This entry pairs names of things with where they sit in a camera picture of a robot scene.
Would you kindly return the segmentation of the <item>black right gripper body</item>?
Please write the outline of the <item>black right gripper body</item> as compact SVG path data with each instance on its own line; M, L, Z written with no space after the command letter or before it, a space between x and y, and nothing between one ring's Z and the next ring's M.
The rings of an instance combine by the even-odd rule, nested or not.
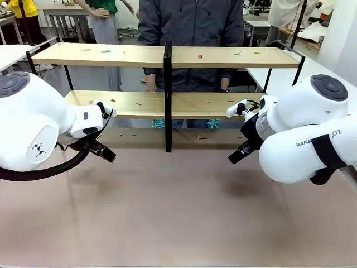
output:
M247 139L246 142L241 145L243 153L252 153L255 150L259 150L262 145L262 138L259 136L256 129L257 119L258 114L255 114L243 124L240 130Z

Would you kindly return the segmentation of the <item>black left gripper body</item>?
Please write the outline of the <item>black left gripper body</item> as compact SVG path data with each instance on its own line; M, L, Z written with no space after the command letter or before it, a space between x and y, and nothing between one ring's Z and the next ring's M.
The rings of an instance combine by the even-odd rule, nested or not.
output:
M104 145L97 141L96 139L84 139L83 144L83 156L88 156L90 153L101 156L102 152L104 151Z

